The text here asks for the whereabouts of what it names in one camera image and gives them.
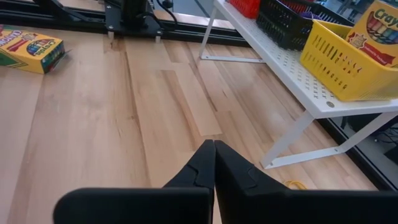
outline cable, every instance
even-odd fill
[[[169,30],[168,27],[163,26],[163,23],[162,23],[158,18],[156,18],[156,16],[155,16],[153,13],[150,13],[150,12],[143,12],[143,13],[137,15],[137,18],[138,18],[138,19],[141,19],[141,18],[145,18],[145,17],[147,17],[147,16],[151,16],[151,17],[155,20],[155,22],[158,23],[158,24],[160,25],[160,27],[161,27],[162,29]]]
[[[397,129],[398,128],[391,127],[391,128],[388,128],[385,131],[380,131],[380,132],[377,133],[377,136],[383,135],[383,136],[389,138],[390,141],[381,140],[381,139],[379,139],[377,137],[376,137],[376,139],[379,142],[388,143],[388,144],[395,144],[396,146],[398,146],[398,131],[397,131]]]
[[[167,13],[170,14],[170,16],[172,16],[172,18],[174,20],[174,27],[173,28],[165,27],[163,25],[163,23],[151,12],[143,12],[143,13],[137,15],[137,18],[140,19],[140,18],[145,18],[147,16],[151,16],[155,20],[155,22],[160,25],[160,27],[162,29],[164,29],[164,30],[175,30],[177,28],[177,26],[178,26],[177,18],[174,16],[174,14],[172,12],[170,12],[170,10],[168,10],[163,4],[161,4],[159,0],[156,0],[156,2],[161,6],[162,9],[164,9]]]
[[[163,4],[161,4],[160,0],[156,0],[156,2],[161,6],[162,9],[164,9],[173,18],[173,20],[174,20],[174,28],[172,30],[177,29],[178,21],[177,21],[177,18],[175,17],[175,15],[172,12],[170,12],[170,10],[167,9]]]
[[[297,181],[297,180],[289,180],[289,181],[286,181],[284,184],[288,188],[290,188],[291,185],[294,185],[299,190],[307,190],[307,187],[303,183],[301,183],[300,181]]]

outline red plastic basket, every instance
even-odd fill
[[[242,15],[247,18],[255,19],[259,14],[261,0],[229,0]]]
[[[293,1],[286,1],[286,0],[279,0],[281,3],[283,3],[285,6],[289,7],[293,11],[295,11],[297,14],[300,14],[305,11],[309,11],[311,8],[310,6],[306,6],[300,2],[293,2]]]

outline screw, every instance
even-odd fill
[[[330,102],[330,101],[327,101],[326,104],[327,104],[329,107],[331,107],[331,108],[334,108],[334,107],[335,107],[335,105],[334,105],[332,102]]]

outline black plastic basket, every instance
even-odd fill
[[[303,50],[312,28],[312,20],[301,12],[312,12],[323,21],[354,26],[352,22],[321,4],[300,0],[262,0],[257,24],[279,47]]]

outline yellow plastic basket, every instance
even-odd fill
[[[398,69],[379,64],[345,41],[350,29],[314,20],[302,65],[341,101],[398,98]]]

